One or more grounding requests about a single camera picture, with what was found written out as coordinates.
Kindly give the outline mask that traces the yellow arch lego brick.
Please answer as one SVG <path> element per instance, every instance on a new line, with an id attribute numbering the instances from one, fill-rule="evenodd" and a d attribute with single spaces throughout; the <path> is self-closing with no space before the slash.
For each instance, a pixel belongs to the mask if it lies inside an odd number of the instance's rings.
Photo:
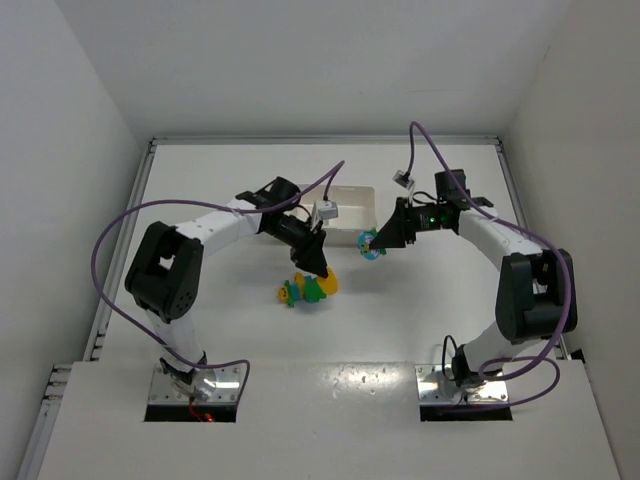
<path id="1" fill-rule="evenodd" d="M 305 286 L 305 276 L 302 273 L 297 272 L 294 275 L 294 282 L 297 285 L 297 287 L 299 288 L 300 291 L 304 290 L 304 286 Z"/>

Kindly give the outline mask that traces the blue curved lego brick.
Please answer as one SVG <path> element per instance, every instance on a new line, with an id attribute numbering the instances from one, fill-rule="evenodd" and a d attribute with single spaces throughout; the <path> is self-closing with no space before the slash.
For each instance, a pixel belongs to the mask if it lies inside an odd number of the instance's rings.
<path id="1" fill-rule="evenodd" d="M 385 256 L 387 254 L 384 248 L 381 249 L 373 249 L 370 245 L 362 245 L 359 243 L 359 238 L 357 241 L 357 247 L 360 255 L 366 260 L 373 261 L 378 259 L 381 256 Z"/>

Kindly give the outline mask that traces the yellow curved lego brick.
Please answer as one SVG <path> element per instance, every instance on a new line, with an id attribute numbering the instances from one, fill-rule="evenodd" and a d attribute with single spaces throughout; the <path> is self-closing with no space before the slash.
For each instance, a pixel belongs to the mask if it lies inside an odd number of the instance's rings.
<path id="1" fill-rule="evenodd" d="M 339 282 L 331 268 L 327 268 L 327 276 L 326 277 L 317 277 L 317 283 L 323 293 L 327 296 L 332 296 L 336 294 L 339 290 Z"/>

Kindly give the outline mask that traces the small green lego brick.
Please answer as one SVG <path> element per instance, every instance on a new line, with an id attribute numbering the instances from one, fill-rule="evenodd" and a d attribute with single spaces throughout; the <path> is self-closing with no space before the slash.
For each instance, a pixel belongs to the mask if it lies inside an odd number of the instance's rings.
<path id="1" fill-rule="evenodd" d="M 317 281 L 316 277 L 306 276 L 303 287 L 304 300 L 307 303 L 318 303 L 326 298 L 326 293 Z"/>

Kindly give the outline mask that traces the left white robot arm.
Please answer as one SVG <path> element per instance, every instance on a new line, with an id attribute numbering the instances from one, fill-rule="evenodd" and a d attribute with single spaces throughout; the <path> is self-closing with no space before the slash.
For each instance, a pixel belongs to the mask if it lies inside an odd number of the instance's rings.
<path id="1" fill-rule="evenodd" d="M 316 303 L 337 292 L 337 278 L 323 252 L 321 219 L 302 221 L 292 213 L 300 192 L 278 177 L 257 191 L 238 194 L 221 210 L 176 225 L 156 221 L 147 227 L 124 286 L 165 348 L 163 371 L 181 387 L 194 389 L 207 363 L 189 312 L 209 256 L 241 238 L 266 233 L 289 246 L 299 270 L 279 289 L 280 301 Z"/>

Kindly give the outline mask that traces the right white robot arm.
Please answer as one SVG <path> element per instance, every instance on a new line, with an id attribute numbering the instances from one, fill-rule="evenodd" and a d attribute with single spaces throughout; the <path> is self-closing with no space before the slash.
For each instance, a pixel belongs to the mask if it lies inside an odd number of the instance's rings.
<path id="1" fill-rule="evenodd" d="M 361 255 L 374 260 L 389 249 L 405 248 L 418 233 L 451 230 L 473 244 L 499 272 L 495 319 L 474 340 L 455 348 L 450 379 L 457 386 L 494 377 L 506 361 L 529 346 L 549 340 L 559 324 L 577 326 L 572 258 L 553 252 L 501 224 L 493 204 L 472 196 L 463 170 L 435 176 L 435 201 L 417 205 L 399 197 L 380 231 L 358 239 Z"/>

